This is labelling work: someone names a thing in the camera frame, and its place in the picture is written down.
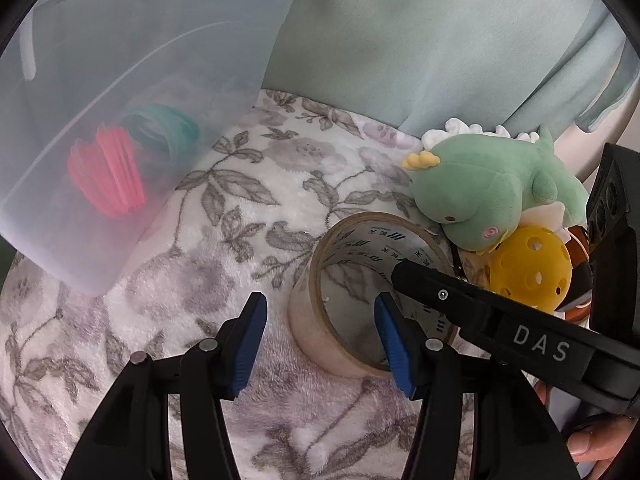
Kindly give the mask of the person's right hand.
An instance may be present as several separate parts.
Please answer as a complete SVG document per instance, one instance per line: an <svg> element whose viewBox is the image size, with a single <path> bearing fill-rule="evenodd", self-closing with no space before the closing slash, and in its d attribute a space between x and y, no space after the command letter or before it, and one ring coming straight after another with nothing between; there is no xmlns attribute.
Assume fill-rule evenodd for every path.
<svg viewBox="0 0 640 480"><path fill-rule="evenodd" d="M567 441L570 455L577 463L595 462L606 468L620 452L636 425L634 419L620 416L578 430Z"/></svg>

